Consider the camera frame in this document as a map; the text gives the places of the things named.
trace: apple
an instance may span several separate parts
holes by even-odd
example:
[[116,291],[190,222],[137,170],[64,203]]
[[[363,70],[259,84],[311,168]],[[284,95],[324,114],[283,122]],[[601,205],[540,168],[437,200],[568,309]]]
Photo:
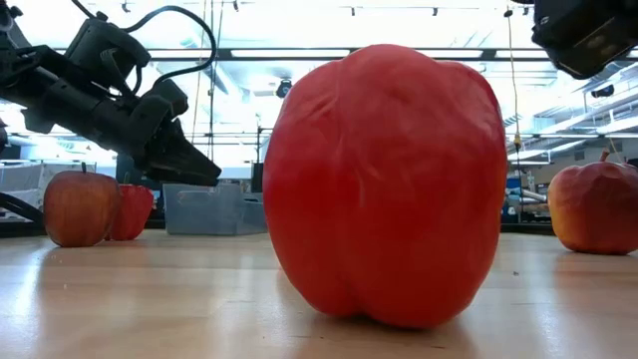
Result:
[[56,174],[44,193],[47,233],[62,247],[85,247],[101,242],[109,233],[122,203],[118,182],[108,176],[82,171]]
[[638,249],[638,171],[607,162],[562,170],[549,185],[554,233],[570,250],[624,255]]

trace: box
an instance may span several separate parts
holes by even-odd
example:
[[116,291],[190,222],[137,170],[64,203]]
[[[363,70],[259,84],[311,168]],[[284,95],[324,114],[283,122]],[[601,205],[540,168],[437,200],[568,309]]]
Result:
[[168,234],[245,235],[267,232],[263,202],[238,184],[164,184]]

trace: gray plastic container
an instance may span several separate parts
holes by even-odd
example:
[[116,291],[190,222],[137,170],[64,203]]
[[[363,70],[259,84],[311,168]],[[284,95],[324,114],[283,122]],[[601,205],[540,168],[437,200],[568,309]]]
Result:
[[245,235],[268,231],[261,197],[242,193],[238,184],[164,184],[163,196],[168,234]]

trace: table surface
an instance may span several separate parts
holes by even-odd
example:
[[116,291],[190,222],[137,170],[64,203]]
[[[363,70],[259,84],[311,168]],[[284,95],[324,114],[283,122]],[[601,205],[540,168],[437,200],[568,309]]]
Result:
[[472,306],[429,331],[318,314],[267,235],[0,249],[7,359],[638,357],[638,258],[569,253],[549,236],[504,234]]

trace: apple stem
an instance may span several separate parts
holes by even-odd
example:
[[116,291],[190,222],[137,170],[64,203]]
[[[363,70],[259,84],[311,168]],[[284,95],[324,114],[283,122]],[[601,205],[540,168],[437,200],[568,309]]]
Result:
[[609,150],[604,149],[604,150],[602,151],[602,154],[600,154],[600,160],[599,160],[599,161],[601,161],[601,162],[605,162],[605,161],[607,161],[607,158],[608,158],[608,157],[609,157]]

